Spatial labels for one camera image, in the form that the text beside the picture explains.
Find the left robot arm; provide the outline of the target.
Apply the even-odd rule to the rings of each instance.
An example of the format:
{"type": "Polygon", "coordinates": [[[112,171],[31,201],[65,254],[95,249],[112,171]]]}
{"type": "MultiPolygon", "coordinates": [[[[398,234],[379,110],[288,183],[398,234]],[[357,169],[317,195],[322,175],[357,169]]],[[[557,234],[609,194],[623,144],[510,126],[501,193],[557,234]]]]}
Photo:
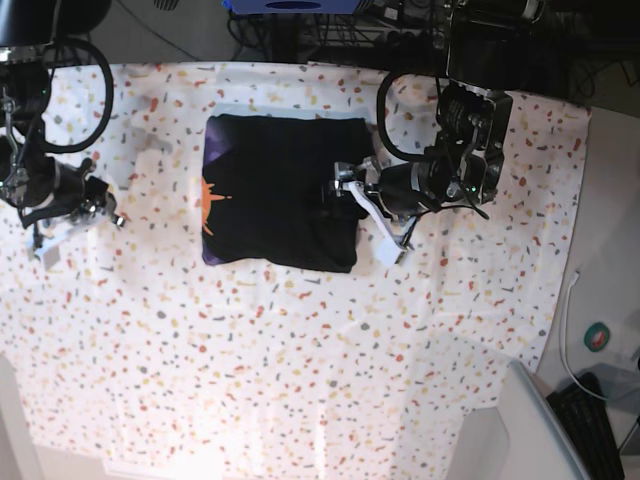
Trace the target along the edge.
{"type": "Polygon", "coordinates": [[[504,163],[504,141],[532,25],[541,1],[449,1],[446,55],[432,54],[437,84],[435,142],[420,153],[397,148],[386,127],[386,100],[403,71],[390,72],[376,97],[382,146],[397,159],[383,168],[374,159],[360,165],[337,162],[323,189],[327,215],[372,217],[384,242],[381,258],[399,262],[426,214],[469,208],[482,215],[492,201],[504,163]]]}

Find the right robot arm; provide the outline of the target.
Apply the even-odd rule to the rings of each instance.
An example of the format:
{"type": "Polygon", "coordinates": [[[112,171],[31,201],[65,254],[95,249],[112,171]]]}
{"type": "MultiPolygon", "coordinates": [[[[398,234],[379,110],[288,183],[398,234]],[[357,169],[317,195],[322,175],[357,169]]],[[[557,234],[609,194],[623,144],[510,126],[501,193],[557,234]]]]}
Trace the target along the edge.
{"type": "Polygon", "coordinates": [[[106,182],[86,158],[79,166],[58,161],[80,153],[104,133],[114,105],[114,79],[104,54],[87,36],[106,17],[108,1],[4,1],[1,4],[1,199],[33,231],[31,250],[41,254],[105,218],[125,220],[106,182]],[[83,51],[104,80],[99,122],[84,140],[56,145],[46,138],[43,115],[53,96],[64,52],[83,51]]]}

